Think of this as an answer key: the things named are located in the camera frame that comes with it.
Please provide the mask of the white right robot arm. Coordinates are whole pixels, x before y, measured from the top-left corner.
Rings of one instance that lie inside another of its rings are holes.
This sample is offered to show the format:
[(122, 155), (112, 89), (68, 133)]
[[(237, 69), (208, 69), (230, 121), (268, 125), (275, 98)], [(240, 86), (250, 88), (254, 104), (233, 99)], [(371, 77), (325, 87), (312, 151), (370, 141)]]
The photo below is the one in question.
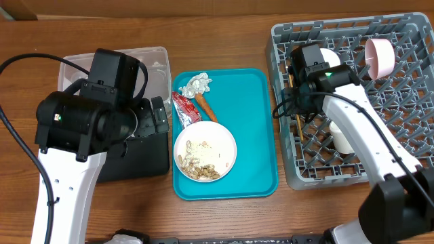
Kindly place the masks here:
[(342, 131), (371, 186), (356, 220), (324, 232), (324, 243), (396, 243), (433, 231), (433, 170), (422, 166), (373, 109), (346, 64), (331, 67), (315, 43), (290, 54), (287, 114), (324, 113)]

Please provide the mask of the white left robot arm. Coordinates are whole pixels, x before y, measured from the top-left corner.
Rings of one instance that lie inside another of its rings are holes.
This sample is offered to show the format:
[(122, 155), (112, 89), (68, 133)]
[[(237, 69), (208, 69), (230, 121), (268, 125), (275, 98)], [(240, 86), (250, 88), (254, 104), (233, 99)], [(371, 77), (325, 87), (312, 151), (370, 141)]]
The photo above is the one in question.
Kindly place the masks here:
[(139, 59), (98, 49), (84, 78), (37, 108), (40, 177), (33, 243), (83, 243), (95, 186), (170, 168), (163, 99), (145, 98)]

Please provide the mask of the wooden chopstick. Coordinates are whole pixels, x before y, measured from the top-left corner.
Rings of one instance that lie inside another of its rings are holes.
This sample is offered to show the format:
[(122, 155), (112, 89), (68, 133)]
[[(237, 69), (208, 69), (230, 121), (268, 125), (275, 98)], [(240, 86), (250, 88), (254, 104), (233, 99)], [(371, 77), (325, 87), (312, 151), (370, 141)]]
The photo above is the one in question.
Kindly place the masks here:
[[(291, 88), (294, 88), (294, 82), (292, 80), (292, 75), (288, 75), (288, 80), (289, 80), (289, 86)], [(303, 136), (303, 132), (302, 132), (302, 127), (301, 127), (301, 121), (300, 121), (300, 116), (299, 114), (295, 115), (296, 118), (296, 124), (297, 124), (297, 130), (298, 130), (298, 136), (300, 138), (300, 141), (302, 142), (304, 140), (304, 136)]]

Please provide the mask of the orange carrot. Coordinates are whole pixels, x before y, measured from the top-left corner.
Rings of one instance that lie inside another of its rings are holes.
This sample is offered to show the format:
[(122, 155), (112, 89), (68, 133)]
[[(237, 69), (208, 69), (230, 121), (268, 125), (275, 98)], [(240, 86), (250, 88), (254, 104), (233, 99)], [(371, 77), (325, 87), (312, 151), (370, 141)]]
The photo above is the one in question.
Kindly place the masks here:
[(203, 97), (203, 94), (200, 93), (195, 94), (195, 100), (198, 103), (198, 105), (202, 108), (202, 110), (205, 112), (205, 114), (211, 119), (211, 121), (217, 123), (218, 120), (216, 118), (216, 115), (214, 114), (214, 111), (211, 109), (206, 99)]

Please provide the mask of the pink bowl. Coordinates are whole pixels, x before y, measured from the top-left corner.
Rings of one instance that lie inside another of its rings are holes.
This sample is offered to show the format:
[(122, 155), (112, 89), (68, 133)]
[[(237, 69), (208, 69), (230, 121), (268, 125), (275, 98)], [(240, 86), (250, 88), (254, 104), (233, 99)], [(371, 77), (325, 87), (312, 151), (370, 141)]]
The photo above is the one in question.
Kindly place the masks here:
[(365, 44), (365, 62), (372, 80), (389, 76), (395, 67), (395, 53), (388, 39), (368, 39)]

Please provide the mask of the white bowl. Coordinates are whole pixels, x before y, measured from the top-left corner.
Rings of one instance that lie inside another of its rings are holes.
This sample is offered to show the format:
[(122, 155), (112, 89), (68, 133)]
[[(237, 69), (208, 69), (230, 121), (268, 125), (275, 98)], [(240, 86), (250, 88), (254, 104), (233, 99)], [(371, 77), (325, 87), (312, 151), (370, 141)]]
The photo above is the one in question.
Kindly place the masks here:
[(320, 51), (324, 61), (329, 64), (330, 68), (341, 65), (340, 58), (335, 52), (327, 48), (321, 48)]

